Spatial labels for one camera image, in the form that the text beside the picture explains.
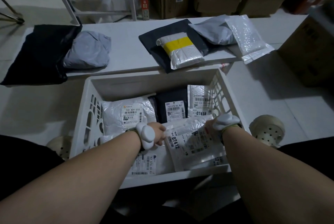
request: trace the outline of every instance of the person's left hand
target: person's left hand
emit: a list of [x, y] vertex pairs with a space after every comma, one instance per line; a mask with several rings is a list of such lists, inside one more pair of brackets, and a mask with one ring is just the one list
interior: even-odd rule
[[147, 123], [147, 125], [152, 127], [154, 130], [154, 133], [155, 133], [154, 143], [161, 146], [162, 141], [166, 138], [164, 134], [164, 131], [166, 131], [166, 128], [158, 122], [150, 122], [150, 123]]

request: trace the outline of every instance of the person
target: person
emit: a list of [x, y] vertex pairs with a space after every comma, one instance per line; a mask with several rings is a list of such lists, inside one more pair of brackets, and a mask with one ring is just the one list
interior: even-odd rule
[[[213, 128], [222, 131], [227, 158], [247, 210], [243, 214], [241, 208], [229, 210], [236, 214], [234, 222], [238, 215], [246, 214], [250, 223], [334, 223], [333, 180], [259, 142], [236, 124], [237, 120], [226, 116], [212, 121]], [[154, 130], [154, 143], [161, 145], [165, 127], [160, 123], [148, 125]], [[10, 191], [0, 202], [0, 223], [99, 223], [141, 149], [139, 135], [127, 131], [60, 165], [53, 164], [51, 170]], [[227, 215], [217, 212], [203, 221], [212, 223], [220, 218], [226, 222]], [[112, 221], [120, 222], [115, 217]]]

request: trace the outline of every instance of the person's left arm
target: person's left arm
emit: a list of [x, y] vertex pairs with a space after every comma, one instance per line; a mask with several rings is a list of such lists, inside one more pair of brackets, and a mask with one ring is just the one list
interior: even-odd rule
[[[149, 125], [161, 145], [165, 127]], [[66, 161], [1, 201], [0, 223], [99, 223], [140, 147], [129, 131]]]

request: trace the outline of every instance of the person's right arm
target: person's right arm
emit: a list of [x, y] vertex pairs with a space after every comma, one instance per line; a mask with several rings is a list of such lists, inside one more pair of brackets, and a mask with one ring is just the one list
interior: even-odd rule
[[334, 181], [239, 127], [227, 128], [223, 140], [255, 223], [334, 223]]

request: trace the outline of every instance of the white wrist sensor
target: white wrist sensor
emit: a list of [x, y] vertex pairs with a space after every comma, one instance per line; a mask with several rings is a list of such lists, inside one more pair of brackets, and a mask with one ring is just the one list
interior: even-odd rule
[[154, 146], [155, 132], [152, 127], [140, 122], [136, 125], [136, 130], [139, 134], [142, 146], [145, 150], [150, 149]]

